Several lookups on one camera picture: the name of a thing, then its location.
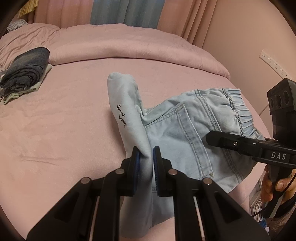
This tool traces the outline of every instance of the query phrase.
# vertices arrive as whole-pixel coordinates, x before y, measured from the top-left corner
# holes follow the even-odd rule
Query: light green garment
[[[52,68],[51,64],[48,64],[42,74],[42,76],[40,77],[40,80],[34,84],[33,86],[31,86],[29,89],[27,90],[23,90],[23,91],[18,91],[18,92],[13,92],[10,95],[8,95],[6,98],[3,99],[3,104],[7,104],[10,100],[12,99],[17,99],[18,97],[20,97],[23,94],[32,92],[32,91],[37,91],[40,87],[40,85],[43,82],[43,79],[45,78],[46,74],[48,73],[48,71],[50,71]]]

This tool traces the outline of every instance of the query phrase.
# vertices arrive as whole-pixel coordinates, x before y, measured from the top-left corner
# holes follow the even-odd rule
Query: jeans pocket
[[[162,157],[169,159],[173,168],[195,179],[213,177],[206,148],[184,103],[146,125],[145,130],[151,148],[159,146]]]

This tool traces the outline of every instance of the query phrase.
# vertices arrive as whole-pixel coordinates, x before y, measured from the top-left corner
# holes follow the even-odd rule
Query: human hand
[[[266,173],[262,181],[261,201],[270,202],[274,195],[272,193],[272,182],[268,178],[268,165],[265,166],[265,171]],[[290,183],[295,173],[296,173],[296,169],[293,169],[291,177],[279,180],[275,186],[275,190],[282,192],[288,186],[288,184]],[[291,199],[295,193],[296,193],[296,179],[293,181],[293,183],[289,186],[289,188],[285,192],[281,204]]]

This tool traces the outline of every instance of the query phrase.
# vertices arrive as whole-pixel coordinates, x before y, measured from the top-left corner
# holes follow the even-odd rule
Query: finger
[[[286,192],[284,197],[283,197],[283,200],[281,202],[281,204],[285,203],[286,201],[290,200],[296,193],[296,189],[293,189],[289,192]]]
[[[272,191],[272,182],[268,178],[268,173],[265,173],[263,180],[262,180],[262,188],[267,192],[270,193]]]
[[[292,180],[292,178],[293,177],[284,178],[284,179],[279,180],[277,182],[277,184],[276,184],[276,190],[279,191],[279,192],[282,192],[288,186],[288,184],[290,183],[290,181]],[[293,181],[293,183],[287,189],[287,192],[288,191],[291,191],[291,190],[293,190],[295,188],[296,188],[296,181]]]
[[[273,194],[267,193],[265,190],[261,190],[260,196],[262,202],[270,202],[273,198]]]

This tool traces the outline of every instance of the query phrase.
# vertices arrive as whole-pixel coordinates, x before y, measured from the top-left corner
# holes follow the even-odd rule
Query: camera lens
[[[284,91],[283,96],[284,96],[284,103],[289,104],[289,94],[288,94],[288,92]]]
[[[274,108],[274,101],[272,99],[269,100],[269,105],[271,109]]]
[[[276,106],[281,108],[281,97],[279,94],[276,95]]]

